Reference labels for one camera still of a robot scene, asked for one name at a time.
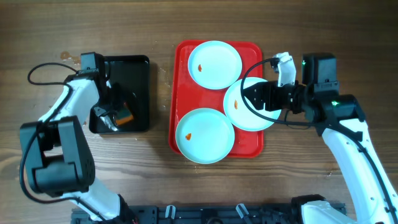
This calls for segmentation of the orange green scrub sponge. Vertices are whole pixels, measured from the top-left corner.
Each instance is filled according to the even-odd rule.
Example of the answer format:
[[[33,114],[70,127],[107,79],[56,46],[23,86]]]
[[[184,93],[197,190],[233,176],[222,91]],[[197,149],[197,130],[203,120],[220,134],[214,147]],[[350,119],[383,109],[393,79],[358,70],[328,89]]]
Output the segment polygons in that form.
[[[117,126],[125,125],[134,120],[133,112],[130,110],[130,107],[127,103],[123,103],[123,105],[116,111],[114,115],[114,122]]]

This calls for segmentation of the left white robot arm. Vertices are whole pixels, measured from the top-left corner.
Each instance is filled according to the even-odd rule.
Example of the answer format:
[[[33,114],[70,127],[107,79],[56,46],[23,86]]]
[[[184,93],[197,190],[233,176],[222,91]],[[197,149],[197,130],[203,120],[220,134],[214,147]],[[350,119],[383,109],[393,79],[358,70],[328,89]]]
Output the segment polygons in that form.
[[[38,121],[20,127],[19,183],[30,200],[71,201],[97,223],[137,223],[123,197],[95,177],[95,162],[83,123],[90,113],[117,131],[133,121],[119,86],[110,86],[110,61],[95,52],[81,55],[81,68],[60,82],[63,92]]]

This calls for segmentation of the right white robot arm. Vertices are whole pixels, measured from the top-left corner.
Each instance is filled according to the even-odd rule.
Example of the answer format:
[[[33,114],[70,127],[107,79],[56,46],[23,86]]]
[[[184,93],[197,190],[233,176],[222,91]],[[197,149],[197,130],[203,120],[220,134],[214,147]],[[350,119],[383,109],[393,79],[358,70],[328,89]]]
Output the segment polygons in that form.
[[[353,95],[341,95],[336,58],[331,53],[302,57],[302,81],[292,57],[281,53],[269,63],[277,81],[239,87],[254,115],[286,126],[314,128],[334,155],[354,203],[357,223],[397,223],[397,192],[374,150],[366,116]]]

